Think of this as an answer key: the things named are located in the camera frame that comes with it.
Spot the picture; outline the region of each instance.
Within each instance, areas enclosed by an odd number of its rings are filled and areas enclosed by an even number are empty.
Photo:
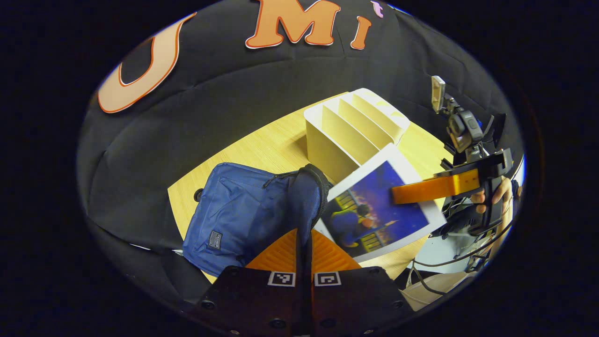
[[[418,203],[394,204],[391,188],[404,185],[385,161],[334,197],[321,219],[330,237],[351,257],[388,246],[429,224]]]

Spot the blue bag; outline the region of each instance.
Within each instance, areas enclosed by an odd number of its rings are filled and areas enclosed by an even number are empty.
[[[273,174],[233,163],[215,166],[183,242],[183,256],[218,276],[244,267],[294,228],[301,243],[326,206],[329,182],[314,165]]]

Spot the black zipper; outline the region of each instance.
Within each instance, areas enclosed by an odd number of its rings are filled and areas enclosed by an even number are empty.
[[[264,183],[264,185],[262,186],[262,188],[266,188],[274,179],[283,179],[283,178],[289,177],[289,176],[296,176],[299,173],[300,173],[299,171],[292,171],[292,172],[287,172],[287,173],[275,174],[272,178],[270,178],[269,180],[267,180]]]
[[[308,164],[300,169],[300,171],[308,171],[315,178],[316,183],[318,184],[320,189],[320,205],[318,206],[318,210],[316,211],[316,216],[312,219],[310,230],[314,228],[314,226],[318,222],[318,219],[324,213],[326,206],[326,196],[329,194],[329,180],[324,176],[324,174],[319,174],[318,171],[314,170],[312,167],[317,169],[316,166],[312,164]]]

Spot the white cardboard organizer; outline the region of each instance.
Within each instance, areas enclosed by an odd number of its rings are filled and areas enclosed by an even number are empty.
[[[385,145],[399,145],[410,121],[374,92],[362,88],[304,111],[308,160],[335,182]]]

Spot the light wood tabletop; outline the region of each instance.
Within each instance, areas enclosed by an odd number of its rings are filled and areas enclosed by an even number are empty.
[[[272,173],[295,171],[308,164],[303,113],[305,109],[321,102],[290,113],[239,139],[170,186],[168,196],[181,237],[185,239],[189,222],[198,205],[193,194],[204,187],[217,164],[237,163]],[[443,142],[414,123],[410,124],[402,136],[398,149],[410,161],[421,179],[433,177],[434,173],[443,171],[440,165],[443,158],[450,162],[453,160],[453,156],[443,147]],[[440,198],[435,203],[441,208],[443,201]],[[362,262],[360,266],[380,266],[387,271],[389,277],[395,279],[420,251],[427,237],[428,235],[396,251]],[[210,282],[216,279],[206,273],[204,275]]]

